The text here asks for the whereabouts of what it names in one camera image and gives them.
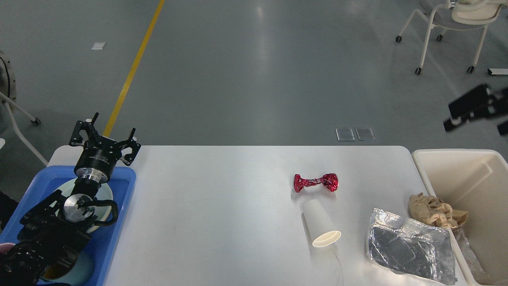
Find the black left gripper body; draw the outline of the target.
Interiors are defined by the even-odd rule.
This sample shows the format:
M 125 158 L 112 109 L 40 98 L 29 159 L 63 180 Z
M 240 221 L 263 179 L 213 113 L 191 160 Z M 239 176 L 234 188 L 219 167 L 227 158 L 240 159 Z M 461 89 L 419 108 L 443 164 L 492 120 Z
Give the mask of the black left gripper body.
M 74 168 L 76 176 L 100 184 L 107 183 L 120 158 L 118 154 L 121 154 L 116 143 L 108 137 L 89 138 L 85 141 L 83 152 Z

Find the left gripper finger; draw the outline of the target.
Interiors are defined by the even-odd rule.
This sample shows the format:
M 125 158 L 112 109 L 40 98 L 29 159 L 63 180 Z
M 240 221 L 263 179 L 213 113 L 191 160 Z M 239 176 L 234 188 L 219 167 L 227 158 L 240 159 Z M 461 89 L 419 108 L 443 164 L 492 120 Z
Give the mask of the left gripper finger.
M 117 159 L 125 166 L 131 166 L 141 149 L 135 138 L 136 128 L 132 128 L 127 139 L 117 143 Z
M 80 146 L 84 149 L 98 149 L 100 145 L 100 135 L 94 126 L 98 116 L 99 113 L 96 112 L 91 119 L 76 122 L 69 140 L 69 145 L 71 147 Z

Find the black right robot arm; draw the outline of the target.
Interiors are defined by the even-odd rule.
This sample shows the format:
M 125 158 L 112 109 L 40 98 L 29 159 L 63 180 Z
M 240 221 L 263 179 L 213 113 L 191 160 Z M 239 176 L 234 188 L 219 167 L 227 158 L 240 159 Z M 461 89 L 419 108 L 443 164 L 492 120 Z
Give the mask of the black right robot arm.
M 508 114 L 508 89 L 493 90 L 481 84 L 448 104 L 450 117 L 443 122 L 445 132 L 465 123 L 494 119 Z

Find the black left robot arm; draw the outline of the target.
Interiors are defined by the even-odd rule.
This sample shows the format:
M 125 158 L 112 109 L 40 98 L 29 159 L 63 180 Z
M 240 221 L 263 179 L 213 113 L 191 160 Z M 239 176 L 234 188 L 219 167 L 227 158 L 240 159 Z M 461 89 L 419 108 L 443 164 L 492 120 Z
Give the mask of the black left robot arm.
M 118 162 L 133 163 L 141 144 L 136 128 L 123 141 L 100 135 L 94 125 L 98 116 L 77 121 L 69 138 L 69 146 L 82 148 L 70 194 L 54 190 L 20 217 L 18 243 L 1 255 L 2 286 L 35 286 L 51 266 L 71 267 L 91 241 L 90 228 L 118 221 L 119 204 L 97 194 Z

